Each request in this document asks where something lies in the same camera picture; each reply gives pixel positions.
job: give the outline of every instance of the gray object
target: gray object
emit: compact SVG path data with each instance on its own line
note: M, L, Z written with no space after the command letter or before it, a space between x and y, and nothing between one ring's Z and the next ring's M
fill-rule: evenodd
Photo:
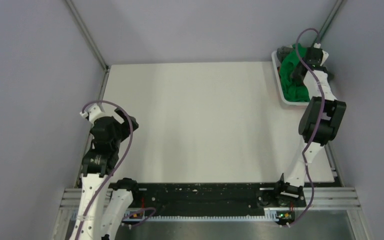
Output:
M294 51L292 47L282 46L277 49L276 56L280 63L284 61L284 59Z

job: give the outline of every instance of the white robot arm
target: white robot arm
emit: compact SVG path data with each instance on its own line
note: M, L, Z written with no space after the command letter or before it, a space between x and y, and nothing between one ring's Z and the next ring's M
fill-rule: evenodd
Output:
M82 160L81 199L70 240L115 239L124 213L133 202L133 195L139 190L137 182L129 178L112 184L111 188L114 191L103 214L107 189L110 185L110 182L105 179L119 160L120 143L130 135L127 117L119 109L115 112L124 119L124 123L119 123L114 117L108 116L98 104L93 104L88 111L80 113L83 118L93 124L90 130L93 140L91 149ZM136 119L129 117L133 130L136 130L139 127ZM91 201L87 216L84 217Z
M325 116L320 121L315 138L305 152L307 163L304 161L302 154L300 154L297 159L294 159L291 166L289 166L277 182L276 190L280 205L282 205L282 203L285 205L289 204L291 201L297 199L304 199L303 187L307 175L306 165L310 165L318 152L324 148L324 145L335 138L347 106L345 102L338 101L331 91L328 83L327 70L322 66L327 57L328 53L320 49L320 45L316 43L314 47L307 49L307 54L304 58L304 61L311 66L319 83L309 71L306 71L302 83L306 86L311 100L298 127L298 132L302 135L299 144L301 151L304 150L310 140L321 108L322 94L319 85L323 90L325 98L323 108Z

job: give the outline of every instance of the white table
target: white table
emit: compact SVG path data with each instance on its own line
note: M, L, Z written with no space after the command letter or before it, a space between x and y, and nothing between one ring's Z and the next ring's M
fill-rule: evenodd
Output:
M281 105L274 74L271 62L111 66L103 99L139 123L114 177L140 183L278 181L298 154L304 108ZM310 174L314 182L334 181L325 151Z

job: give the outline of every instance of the white wall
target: white wall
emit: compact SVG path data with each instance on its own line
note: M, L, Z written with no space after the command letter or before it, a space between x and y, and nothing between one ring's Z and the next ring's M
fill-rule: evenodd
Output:
M347 103L333 147L374 239L384 239L384 1L348 1L322 47Z
M0 239L50 239L102 78L62 0L0 0Z
M257 61L336 0L73 0L109 65ZM314 35L303 37L303 42Z

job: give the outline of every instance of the white tray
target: white tray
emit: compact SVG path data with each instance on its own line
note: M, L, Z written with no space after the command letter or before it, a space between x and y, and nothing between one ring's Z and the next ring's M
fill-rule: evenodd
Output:
M278 56L276 55L276 51L273 51L271 53L271 61L273 62L273 68L274 68L274 75L276 76L276 84L277 84L277 90L279 91L280 98L282 99L282 102L286 105L291 106L300 106L300 107L306 107L309 105L308 102L295 102L295 101L288 101L285 99L284 92L282 91L282 85L281 85L281 78L279 77L278 67L281 65L281 62L278 59Z

